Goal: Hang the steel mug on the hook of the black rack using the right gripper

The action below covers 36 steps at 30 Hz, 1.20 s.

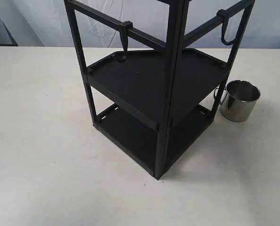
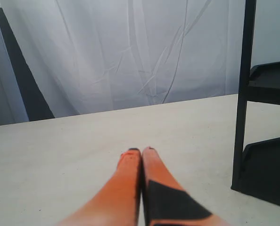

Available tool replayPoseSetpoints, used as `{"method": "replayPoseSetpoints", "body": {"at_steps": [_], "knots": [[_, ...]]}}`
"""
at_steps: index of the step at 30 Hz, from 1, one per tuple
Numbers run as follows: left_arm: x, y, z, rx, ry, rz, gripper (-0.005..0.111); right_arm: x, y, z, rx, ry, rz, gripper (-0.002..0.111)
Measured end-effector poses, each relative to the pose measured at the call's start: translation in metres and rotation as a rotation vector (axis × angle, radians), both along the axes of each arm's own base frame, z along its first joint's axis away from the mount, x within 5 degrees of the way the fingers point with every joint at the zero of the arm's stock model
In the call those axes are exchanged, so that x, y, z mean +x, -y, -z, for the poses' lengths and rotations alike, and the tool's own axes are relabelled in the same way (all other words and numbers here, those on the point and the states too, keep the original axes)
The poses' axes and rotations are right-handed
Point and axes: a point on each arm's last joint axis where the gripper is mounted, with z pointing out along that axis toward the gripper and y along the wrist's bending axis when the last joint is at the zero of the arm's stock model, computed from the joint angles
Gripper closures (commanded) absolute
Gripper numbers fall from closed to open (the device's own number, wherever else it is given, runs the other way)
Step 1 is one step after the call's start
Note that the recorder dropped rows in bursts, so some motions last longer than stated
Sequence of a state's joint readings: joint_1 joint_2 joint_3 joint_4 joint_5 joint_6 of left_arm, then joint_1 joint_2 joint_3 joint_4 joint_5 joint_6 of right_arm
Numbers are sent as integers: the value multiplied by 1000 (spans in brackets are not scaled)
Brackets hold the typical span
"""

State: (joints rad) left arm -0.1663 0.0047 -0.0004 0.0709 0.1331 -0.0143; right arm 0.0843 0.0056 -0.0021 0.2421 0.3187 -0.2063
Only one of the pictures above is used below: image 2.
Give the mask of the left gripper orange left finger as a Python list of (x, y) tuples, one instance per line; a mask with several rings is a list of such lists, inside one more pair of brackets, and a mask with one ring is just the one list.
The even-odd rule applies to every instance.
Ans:
[(122, 153), (106, 184), (59, 226), (136, 226), (140, 206), (141, 152)]

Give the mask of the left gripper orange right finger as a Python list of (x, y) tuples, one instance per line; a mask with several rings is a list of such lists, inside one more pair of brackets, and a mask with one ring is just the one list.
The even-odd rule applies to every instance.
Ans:
[(193, 199), (167, 169), (156, 149), (142, 152), (142, 198), (147, 226), (228, 226)]

